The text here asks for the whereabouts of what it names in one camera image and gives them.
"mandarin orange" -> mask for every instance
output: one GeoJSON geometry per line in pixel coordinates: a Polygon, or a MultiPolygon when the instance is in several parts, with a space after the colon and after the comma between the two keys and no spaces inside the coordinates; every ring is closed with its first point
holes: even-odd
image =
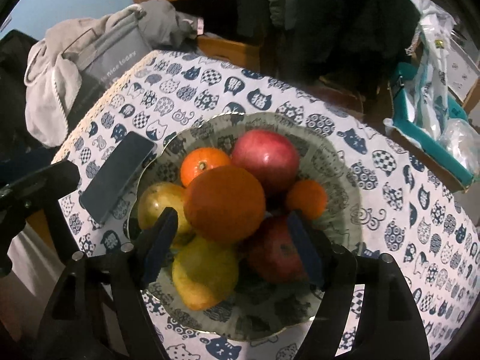
{"type": "Polygon", "coordinates": [[[201,147],[189,153],[182,162],[180,179],[187,187],[199,174],[216,167],[230,165],[231,159],[220,149],[201,147]]]}
{"type": "Polygon", "coordinates": [[[288,211],[301,210],[307,219],[313,221],[325,211],[327,200],[327,193],[319,183],[300,180],[286,194],[285,208],[288,211]]]}
{"type": "Polygon", "coordinates": [[[265,204],[260,182],[245,169],[227,165],[193,179],[185,191],[183,210],[199,235],[227,245],[258,229],[265,204]]]}

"tablecloth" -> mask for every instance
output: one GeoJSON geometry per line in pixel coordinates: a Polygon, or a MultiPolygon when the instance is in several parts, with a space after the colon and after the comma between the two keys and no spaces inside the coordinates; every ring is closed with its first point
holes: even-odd
{"type": "MultiPolygon", "coordinates": [[[[452,193],[415,156],[346,112],[298,88],[195,54],[153,51],[127,72],[86,115],[57,154],[78,165],[76,192],[60,200],[76,242],[88,256],[109,253],[126,236],[135,188],[129,190],[100,226],[79,196],[128,131],[161,149],[180,131],[222,112],[271,111],[315,129],[333,144],[361,190],[361,205],[349,204],[344,191],[334,197],[353,225],[361,225],[362,254],[394,256],[418,305],[431,357],[458,331],[476,299],[480,283],[479,237],[452,193]]],[[[362,307],[357,286],[338,354],[350,350],[362,307]]],[[[171,318],[160,301],[143,298],[172,359],[292,359],[309,322],[258,342],[234,342],[204,334],[171,318]]],[[[401,337],[398,345],[403,343],[401,337]]]]}

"pear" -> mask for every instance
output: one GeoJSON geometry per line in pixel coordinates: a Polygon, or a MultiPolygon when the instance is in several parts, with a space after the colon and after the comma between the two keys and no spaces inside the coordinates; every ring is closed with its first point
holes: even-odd
{"type": "Polygon", "coordinates": [[[194,237],[194,230],[183,213],[185,188],[180,185],[161,182],[149,186],[138,202],[138,225],[142,230],[150,229],[166,207],[172,207],[178,214],[178,228],[172,247],[179,248],[194,237]]]}
{"type": "Polygon", "coordinates": [[[209,309],[227,299],[239,277],[236,251],[198,235],[181,249],[172,264],[172,279],[192,311],[209,309]]]}

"red apple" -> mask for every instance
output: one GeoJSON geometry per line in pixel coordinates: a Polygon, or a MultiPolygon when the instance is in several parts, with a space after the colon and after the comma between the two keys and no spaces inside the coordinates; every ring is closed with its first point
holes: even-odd
{"type": "Polygon", "coordinates": [[[286,191],[295,182],[300,156],[283,135],[267,130],[251,130],[238,138],[232,164],[244,168],[260,181],[265,194],[286,191]]]}
{"type": "Polygon", "coordinates": [[[265,219],[246,241],[244,251],[250,268],[269,283],[289,283],[307,278],[290,238],[286,215],[265,219]]]}

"smartphone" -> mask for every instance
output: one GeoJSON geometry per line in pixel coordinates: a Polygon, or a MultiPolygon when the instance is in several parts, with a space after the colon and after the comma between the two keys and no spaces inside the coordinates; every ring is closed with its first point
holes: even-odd
{"type": "Polygon", "coordinates": [[[95,222],[105,223],[135,172],[156,146],[133,131],[122,139],[80,195],[80,203],[95,222]]]}

